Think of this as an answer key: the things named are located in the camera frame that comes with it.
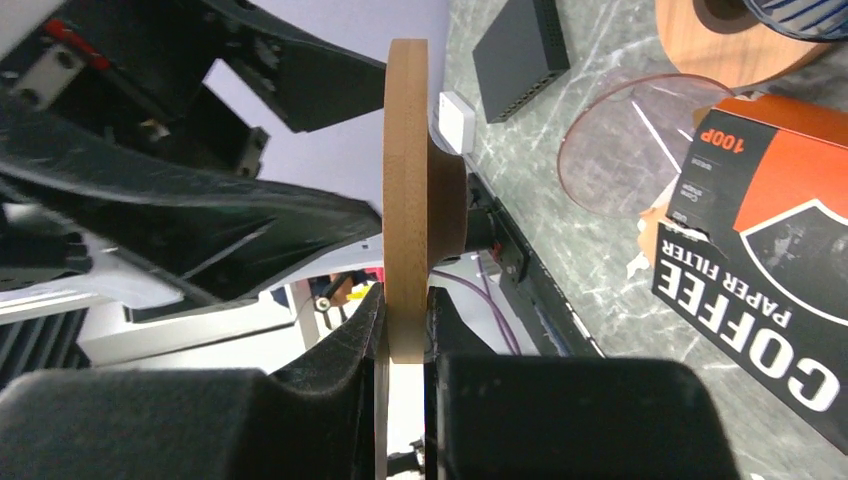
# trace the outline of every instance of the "gray marble surface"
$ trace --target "gray marble surface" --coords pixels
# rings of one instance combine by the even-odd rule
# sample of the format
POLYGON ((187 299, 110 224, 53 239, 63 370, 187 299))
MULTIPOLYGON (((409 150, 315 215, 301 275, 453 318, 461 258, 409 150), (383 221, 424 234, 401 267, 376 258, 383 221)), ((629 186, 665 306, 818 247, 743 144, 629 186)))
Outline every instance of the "gray marble surface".
MULTIPOLYGON (((452 0, 445 90, 482 118, 471 52, 505 0, 452 0)), ((593 215, 557 180, 563 134, 605 74, 674 72, 651 0, 558 0, 571 71, 503 124, 478 121, 472 159, 609 355, 663 357, 709 388, 745 478, 848 478, 848 458, 651 295, 651 271, 626 279, 639 252, 634 220, 593 215)), ((761 89, 848 110, 848 45, 761 89)))

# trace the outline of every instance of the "wooden spool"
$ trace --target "wooden spool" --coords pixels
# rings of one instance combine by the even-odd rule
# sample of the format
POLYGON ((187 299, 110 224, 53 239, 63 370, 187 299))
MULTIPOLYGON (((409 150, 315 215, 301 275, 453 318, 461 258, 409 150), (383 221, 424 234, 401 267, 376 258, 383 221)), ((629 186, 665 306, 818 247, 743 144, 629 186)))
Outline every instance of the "wooden spool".
POLYGON ((655 7, 660 42, 671 63, 729 88, 791 73, 828 48, 769 29, 741 0, 656 0, 655 7))
POLYGON ((383 125, 383 256, 394 363, 423 362, 430 270, 465 249, 465 164, 430 138, 428 65, 426 40, 392 41, 383 125))

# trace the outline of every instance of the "purple cable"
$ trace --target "purple cable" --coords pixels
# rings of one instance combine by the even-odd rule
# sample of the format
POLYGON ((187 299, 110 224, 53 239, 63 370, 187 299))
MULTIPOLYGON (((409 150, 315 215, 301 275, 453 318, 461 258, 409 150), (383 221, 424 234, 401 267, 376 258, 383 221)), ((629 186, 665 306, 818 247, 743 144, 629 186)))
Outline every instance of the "purple cable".
POLYGON ((485 300, 486 303, 489 304, 489 307, 491 307, 492 313, 495 315, 495 320, 498 324, 498 330, 500 330, 501 336, 503 337, 504 342, 506 342, 506 346, 509 348, 509 351, 513 355, 521 355, 521 347, 518 346, 518 340, 516 340, 515 334, 512 332, 512 328, 509 326, 508 323, 506 323, 506 318, 504 318, 503 313, 501 313, 501 310, 498 308, 498 306, 495 305, 495 302, 492 300, 491 296, 487 296, 486 292, 481 290, 480 287, 474 285, 472 282, 469 282, 468 280, 462 277, 458 277, 456 275, 446 272, 440 272, 438 270, 434 270, 433 275, 446 278, 448 280, 453 280, 454 282, 465 285, 466 287, 470 288, 474 293, 479 295, 483 300, 485 300))
MULTIPOLYGON (((477 270, 480 272, 480 279, 483 280, 483 289, 486 290, 486 298, 494 302, 494 299, 492 299, 492 291, 489 289, 489 279, 486 278, 486 269, 483 268, 483 258, 480 256, 479 253, 477 254, 477 270)), ((495 311, 497 311, 497 313, 495 313, 495 319, 497 319, 498 314, 500 314, 501 319, 503 320, 503 323, 498 321, 498 330, 501 331, 501 336, 504 338, 504 341, 509 346, 510 351, 513 354, 520 355, 521 347, 518 346, 518 340, 516 340, 515 335, 513 335, 512 329, 510 328, 509 324, 506 323, 506 318, 503 316, 503 312, 501 312, 500 309, 498 309, 497 307, 494 307, 492 310, 493 313, 495 311)))

